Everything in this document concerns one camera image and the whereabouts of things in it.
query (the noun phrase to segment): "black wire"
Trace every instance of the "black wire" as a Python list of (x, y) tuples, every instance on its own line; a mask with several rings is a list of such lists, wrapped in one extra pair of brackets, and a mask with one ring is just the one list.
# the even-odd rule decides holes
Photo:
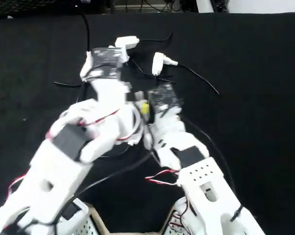
[[(89, 26), (89, 22), (88, 19), (86, 18), (86, 16), (80, 11), (79, 9), (79, 14), (80, 16), (83, 18), (84, 24), (85, 24), (85, 28), (87, 30), (87, 51), (91, 50), (91, 35), (90, 35), (90, 26)], [(66, 84), (66, 83), (61, 83), (61, 82), (54, 82), (55, 85), (58, 86), (63, 86), (63, 87), (80, 87), (81, 85), (70, 85), (70, 84)]]
[(169, 12), (168, 4), (169, 4), (169, 3), (167, 3), (167, 4), (162, 8), (162, 11), (167, 7), (167, 12)]
[(178, 66), (192, 72), (194, 75), (196, 75), (197, 77), (199, 77), (200, 79), (204, 80), (217, 94), (220, 94), (219, 91), (205, 78), (203, 78), (202, 76), (200, 76), (198, 73), (196, 73), (194, 70), (192, 70), (191, 68), (182, 65), (182, 64), (178, 64)]
[(54, 224), (54, 235), (57, 235), (57, 224)]
[(157, 7), (154, 7), (153, 5), (149, 4), (147, 0), (145, 0), (146, 4), (149, 5), (151, 8), (157, 10), (157, 11), (160, 11), (160, 12), (165, 12), (165, 13), (168, 13), (167, 11), (163, 11), (161, 9), (158, 9)]
[(90, 51), (91, 50), (91, 44), (90, 44), (91, 36), (90, 36), (89, 22), (88, 22), (88, 19), (86, 18), (86, 16), (83, 13), (80, 13), (80, 15), (83, 18), (83, 21), (84, 21), (84, 24), (85, 24), (85, 27), (86, 27), (86, 30), (87, 30), (87, 51)]
[(140, 42), (165, 42), (167, 40), (169, 40), (173, 35), (173, 32), (171, 31), (170, 34), (164, 38), (164, 39), (142, 39), (142, 40), (139, 40)]
[(99, 158), (115, 158), (120, 157), (121, 155), (125, 154), (130, 148), (130, 145), (128, 145), (125, 150), (123, 150), (121, 153), (115, 154), (115, 155), (109, 155), (109, 156), (100, 156)]
[(195, 125), (191, 120), (189, 120), (187, 117), (185, 116), (182, 116), (181, 117), (183, 119), (185, 119), (186, 122), (188, 122), (191, 126), (193, 126), (198, 132), (202, 133), (204, 136), (207, 137), (207, 139), (210, 141), (210, 143), (212, 144), (212, 146), (214, 147), (214, 149), (217, 151), (219, 157), (221, 158), (221, 160), (223, 161), (225, 167), (226, 167), (226, 170), (227, 170), (227, 174), (228, 174), (228, 178), (229, 178), (229, 184), (230, 184), (230, 187), (232, 189), (232, 191), (234, 192), (234, 194), (236, 194), (236, 190), (235, 190), (235, 184), (234, 184), (234, 180), (233, 180), (233, 177), (232, 177), (232, 174), (231, 174), (231, 170), (230, 170), (230, 167), (229, 165), (227, 164), (227, 161), (224, 157), (224, 155), (222, 154), (222, 152), (219, 150), (219, 148), (217, 147), (217, 145), (215, 144), (215, 142), (211, 139), (211, 137), (206, 133), (204, 132), (201, 128), (199, 128), (197, 125)]
[(76, 103), (80, 102), (80, 100), (81, 100), (81, 101), (84, 100), (84, 98), (83, 98), (83, 93), (85, 92), (85, 88), (86, 88), (86, 83), (83, 82), (82, 85), (81, 85), (81, 87), (80, 87), (78, 97), (77, 97), (77, 99), (76, 99), (76, 101), (75, 101)]
[(140, 8), (139, 8), (139, 10), (138, 10), (140, 13), (142, 12), (142, 8), (143, 8), (143, 1), (144, 1), (144, 0), (141, 0), (141, 7), (140, 7)]
[(101, 67), (105, 67), (105, 66), (109, 66), (109, 67), (112, 67), (112, 68), (116, 68), (115, 65), (110, 64), (110, 63), (100, 64), (100, 65), (97, 65), (97, 66), (94, 66), (94, 67), (90, 68), (89, 71), (87, 71), (87, 73), (85, 74), (84, 77), (89, 76), (89, 74), (90, 74), (91, 72), (93, 72), (95, 69), (98, 69), (98, 68), (101, 68)]
[(62, 82), (54, 82), (54, 84), (60, 87), (73, 87), (73, 88), (81, 87), (81, 84), (72, 85), (72, 84), (66, 84)]
[[(133, 69), (133, 70), (134, 70), (135, 72), (137, 72), (137, 73), (143, 74), (143, 75), (148, 76), (148, 77), (151, 77), (151, 78), (155, 78), (154, 75), (143, 72), (142, 68), (137, 64), (137, 62), (136, 62), (134, 59), (130, 58), (130, 61), (136, 66), (136, 68), (137, 68), (139, 71), (134, 70), (134, 69), (131, 68), (131, 67), (129, 66), (129, 64), (127, 63), (126, 65), (127, 65), (129, 68)], [(176, 83), (176, 82), (174, 82), (174, 81), (164, 79), (165, 77), (172, 77), (172, 75), (160, 75), (160, 76), (157, 76), (157, 79), (158, 79), (158, 80), (165, 81), (165, 82), (170, 82), (170, 83), (173, 83), (173, 84)]]

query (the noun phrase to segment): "black table surface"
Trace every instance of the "black table surface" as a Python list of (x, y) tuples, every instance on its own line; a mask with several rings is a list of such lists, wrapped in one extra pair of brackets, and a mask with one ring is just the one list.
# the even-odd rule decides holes
[[(155, 51), (192, 67), (220, 91), (188, 71), (165, 66), (184, 99), (183, 114), (205, 130), (225, 155), (237, 196), (270, 235), (295, 230), (295, 14), (146, 14), (88, 16), (91, 46), (107, 47), (118, 36), (165, 38), (142, 42), (130, 54), (151, 71)], [(0, 205), (9, 183), (28, 163), (58, 115), (78, 89), (53, 81), (79, 83), (85, 60), (86, 31), (79, 16), (0, 21)], [(133, 90), (153, 80), (124, 68)], [(207, 144), (205, 136), (187, 130)], [(120, 159), (100, 159), (85, 184), (136, 161), (142, 145)], [(92, 203), (111, 232), (159, 231), (174, 202), (176, 187), (153, 185), (144, 176), (160, 167), (153, 159), (107, 180), (81, 199)]]

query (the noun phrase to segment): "white plug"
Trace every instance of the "white plug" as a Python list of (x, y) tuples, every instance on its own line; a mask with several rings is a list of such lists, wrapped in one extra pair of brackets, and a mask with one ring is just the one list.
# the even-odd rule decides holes
[(135, 48), (138, 43), (139, 43), (139, 39), (136, 36), (127, 36), (127, 37), (117, 38), (114, 45), (115, 45), (115, 47), (121, 48), (121, 62), (122, 63), (129, 61), (130, 57), (128, 56), (127, 50)]
[(82, 79), (82, 81), (85, 80), (85, 75), (87, 74), (87, 72), (92, 68), (93, 65), (93, 57), (90, 51), (87, 51), (87, 57), (85, 59), (85, 63), (80, 71), (80, 78)]
[(156, 52), (153, 58), (152, 75), (158, 76), (162, 71), (163, 65), (177, 66), (178, 62), (165, 56), (163, 53)]

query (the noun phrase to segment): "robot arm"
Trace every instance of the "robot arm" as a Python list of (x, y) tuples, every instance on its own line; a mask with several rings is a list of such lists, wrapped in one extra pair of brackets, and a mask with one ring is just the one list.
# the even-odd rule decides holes
[(207, 147), (185, 131), (181, 111), (171, 84), (148, 92), (150, 132), (144, 145), (151, 148), (154, 137), (156, 159), (161, 166), (179, 171), (188, 210), (178, 209), (194, 235), (264, 235), (252, 214), (243, 206), (224, 179)]
[(126, 100), (129, 86), (120, 81), (119, 50), (99, 48), (92, 53), (93, 64), (85, 78), (97, 92), (98, 101), (90, 99), (73, 104), (53, 123), (21, 185), (0, 208), (0, 233), (29, 208), (21, 219), (22, 224), (29, 224), (33, 219), (39, 224), (27, 232), (52, 234), (53, 227), (43, 224), (54, 221), (93, 162), (115, 144), (139, 142), (143, 129), (141, 117)]
[[(75, 194), (93, 162), (114, 144), (138, 143), (143, 132), (140, 113), (127, 102), (129, 86), (120, 81), (120, 50), (98, 48), (90, 52), (82, 80), (90, 82), (98, 101), (86, 100), (61, 113), (51, 126), (30, 162), (19, 188), (0, 208), (0, 233), (29, 208), (20, 225), (35, 219), (40, 224), (27, 230), (32, 235), (50, 235), (59, 211)], [(185, 131), (181, 111), (170, 84), (149, 92), (148, 103), (137, 104), (150, 124), (144, 127), (144, 146), (155, 149), (160, 166), (179, 171), (178, 186), (185, 191), (190, 206), (182, 220), (194, 235), (263, 235), (263, 231), (243, 208), (223, 173), (210, 157), (207, 147)], [(133, 125), (133, 113), (136, 124)]]

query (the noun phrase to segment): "wire bundle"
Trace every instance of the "wire bundle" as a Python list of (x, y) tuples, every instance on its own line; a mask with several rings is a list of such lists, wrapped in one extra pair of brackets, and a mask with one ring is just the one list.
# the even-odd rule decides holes
[(153, 175), (153, 176), (147, 176), (145, 177), (145, 179), (149, 182), (152, 182), (152, 183), (156, 183), (156, 184), (159, 184), (159, 185), (177, 185), (177, 182), (175, 183), (168, 183), (168, 182), (164, 182), (164, 181), (160, 181), (160, 180), (154, 180), (154, 178), (158, 175), (162, 175), (164, 173), (178, 173), (179, 171), (178, 170), (162, 170), (161, 172), (157, 173), (156, 175)]
[(8, 186), (7, 198), (12, 194), (13, 185), (15, 185), (16, 183), (22, 181), (25, 178), (25, 176), (26, 176), (26, 174), (23, 174), (23, 175), (17, 177), (16, 179), (14, 179), (13, 182), (11, 182), (11, 184)]
[(179, 219), (180, 224), (175, 223), (175, 222), (169, 222), (169, 227), (172, 230), (174, 230), (175, 232), (177, 232), (177, 233), (180, 233), (180, 231), (175, 230), (172, 226), (177, 226), (177, 227), (180, 227), (180, 228), (184, 228), (189, 235), (192, 235), (192, 231), (187, 226), (184, 225), (183, 218), (182, 218), (183, 215), (187, 212), (187, 210), (190, 207), (190, 201), (188, 200), (187, 197), (185, 197), (185, 198), (186, 198), (186, 207), (185, 207), (184, 211), (181, 214), (175, 214), (175, 212), (177, 212), (177, 211), (174, 211), (173, 214), (172, 214), (172, 216), (174, 218)]

